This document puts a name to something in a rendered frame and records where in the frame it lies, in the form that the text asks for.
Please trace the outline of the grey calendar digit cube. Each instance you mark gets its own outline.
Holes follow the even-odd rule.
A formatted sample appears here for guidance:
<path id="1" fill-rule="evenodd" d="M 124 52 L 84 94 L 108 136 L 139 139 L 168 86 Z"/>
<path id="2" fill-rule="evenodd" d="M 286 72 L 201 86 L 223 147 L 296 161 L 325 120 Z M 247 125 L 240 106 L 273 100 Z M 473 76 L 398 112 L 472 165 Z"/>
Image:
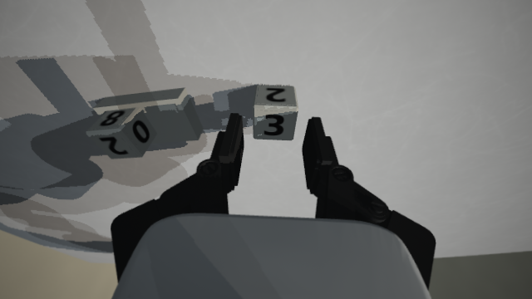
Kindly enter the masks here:
<path id="1" fill-rule="evenodd" d="M 86 134 L 111 158 L 143 157 L 157 132 L 140 107 L 108 110 Z"/>
<path id="2" fill-rule="evenodd" d="M 256 140 L 293 140 L 297 116 L 294 86 L 255 86 L 253 133 Z"/>

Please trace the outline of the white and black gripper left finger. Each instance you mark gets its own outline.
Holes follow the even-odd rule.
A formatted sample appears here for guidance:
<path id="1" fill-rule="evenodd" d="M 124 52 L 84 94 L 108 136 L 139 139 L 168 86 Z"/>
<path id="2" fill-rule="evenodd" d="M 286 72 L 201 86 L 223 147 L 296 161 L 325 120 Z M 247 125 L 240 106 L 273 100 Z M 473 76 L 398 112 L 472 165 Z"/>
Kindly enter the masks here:
<path id="1" fill-rule="evenodd" d="M 118 215 L 111 237 L 119 282 L 145 231 L 157 221 L 183 213 L 229 213 L 228 193 L 238 186 L 244 152 L 242 116 L 231 113 L 226 131 L 217 135 L 210 159 L 196 173 L 167 189 L 159 199 Z"/>

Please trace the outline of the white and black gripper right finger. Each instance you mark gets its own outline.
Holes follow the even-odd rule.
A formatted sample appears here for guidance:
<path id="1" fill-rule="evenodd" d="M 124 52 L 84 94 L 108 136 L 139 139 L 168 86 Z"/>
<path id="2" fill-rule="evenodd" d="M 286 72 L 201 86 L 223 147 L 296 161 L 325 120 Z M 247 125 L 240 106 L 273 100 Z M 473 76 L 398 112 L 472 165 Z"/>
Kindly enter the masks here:
<path id="1" fill-rule="evenodd" d="M 307 189 L 318 198 L 315 218 L 356 219 L 392 231 L 406 245 L 429 290 L 436 248 L 431 231 L 391 211 L 354 181 L 352 171 L 338 163 L 332 139 L 325 135 L 320 117 L 308 119 L 302 152 Z"/>

